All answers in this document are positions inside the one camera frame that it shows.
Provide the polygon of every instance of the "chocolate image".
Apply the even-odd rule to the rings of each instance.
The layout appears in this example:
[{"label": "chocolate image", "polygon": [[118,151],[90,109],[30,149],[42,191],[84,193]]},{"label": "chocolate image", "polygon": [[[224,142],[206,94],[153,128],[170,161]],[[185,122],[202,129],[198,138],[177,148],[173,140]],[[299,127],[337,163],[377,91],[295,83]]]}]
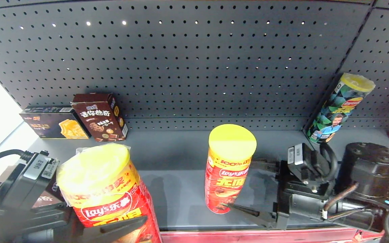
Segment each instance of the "chocolate image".
[{"label": "chocolate image", "polygon": [[118,138],[118,134],[109,134],[109,138],[116,140]]},{"label": "chocolate image", "polygon": [[105,130],[103,126],[99,126],[97,123],[90,123],[89,127],[94,131],[102,132]]}]

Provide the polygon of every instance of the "green patterned can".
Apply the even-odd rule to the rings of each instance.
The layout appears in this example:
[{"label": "green patterned can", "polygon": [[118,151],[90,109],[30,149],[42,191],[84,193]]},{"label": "green patterned can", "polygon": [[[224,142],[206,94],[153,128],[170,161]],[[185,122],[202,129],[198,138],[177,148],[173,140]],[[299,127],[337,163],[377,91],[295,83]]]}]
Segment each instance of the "green patterned can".
[{"label": "green patterned can", "polygon": [[307,131],[313,143],[329,142],[352,110],[370,94],[375,83],[361,75],[344,73]]}]

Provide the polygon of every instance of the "yellow chip can lid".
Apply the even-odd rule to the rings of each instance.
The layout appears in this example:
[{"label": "yellow chip can lid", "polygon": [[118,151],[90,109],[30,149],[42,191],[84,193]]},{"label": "yellow chip can lid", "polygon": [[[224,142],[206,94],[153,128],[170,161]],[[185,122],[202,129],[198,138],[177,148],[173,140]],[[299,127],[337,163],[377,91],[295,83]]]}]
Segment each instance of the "yellow chip can lid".
[{"label": "yellow chip can lid", "polygon": [[244,127],[223,124],[214,128],[209,137],[210,149],[225,161],[244,161],[256,150],[256,138]]},{"label": "yellow chip can lid", "polygon": [[57,184],[68,193],[100,190],[109,185],[129,161],[128,148],[122,144],[107,143],[87,148],[58,168]]}]

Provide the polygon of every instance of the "sticker label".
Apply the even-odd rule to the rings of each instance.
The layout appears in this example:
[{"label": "sticker label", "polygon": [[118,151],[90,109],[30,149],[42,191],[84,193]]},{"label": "sticker label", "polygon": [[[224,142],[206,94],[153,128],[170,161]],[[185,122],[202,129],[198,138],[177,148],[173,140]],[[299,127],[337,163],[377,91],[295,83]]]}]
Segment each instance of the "sticker label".
[{"label": "sticker label", "polygon": [[64,108],[60,109],[60,112],[71,112],[71,110],[73,110],[73,108],[71,108],[71,107],[64,107]]},{"label": "sticker label", "polygon": [[44,156],[43,154],[38,154],[34,161],[31,162],[31,165],[28,167],[28,169],[26,169],[23,176],[31,180],[37,180],[43,168],[50,160],[51,158]]},{"label": "sticker label", "polygon": [[124,137],[126,137],[127,136],[127,132],[128,132],[127,124],[124,124],[124,127],[122,129],[122,135]]},{"label": "sticker label", "polygon": [[287,149],[287,164],[293,164],[293,147]]},{"label": "sticker label", "polygon": [[42,173],[42,177],[47,179],[52,179],[58,164],[59,164],[59,160],[54,160],[52,163],[47,164]]},{"label": "sticker label", "polygon": [[303,163],[303,144],[295,145],[295,165]]}]

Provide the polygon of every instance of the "cookie image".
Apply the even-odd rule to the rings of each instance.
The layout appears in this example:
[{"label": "cookie image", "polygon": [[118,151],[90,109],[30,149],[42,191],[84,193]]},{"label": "cookie image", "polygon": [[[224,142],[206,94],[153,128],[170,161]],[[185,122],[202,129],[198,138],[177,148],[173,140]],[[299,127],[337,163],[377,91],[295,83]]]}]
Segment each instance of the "cookie image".
[{"label": "cookie image", "polygon": [[99,126],[97,123],[90,123],[89,127],[93,129],[94,131],[102,132],[105,130],[103,126]]},{"label": "cookie image", "polygon": [[119,115],[119,108],[118,108],[118,106],[115,106],[114,114],[115,114],[115,116]]},{"label": "cookie image", "polygon": [[217,197],[229,197],[229,196],[237,194],[239,191],[232,190],[232,189],[217,188],[214,192],[215,192]]}]

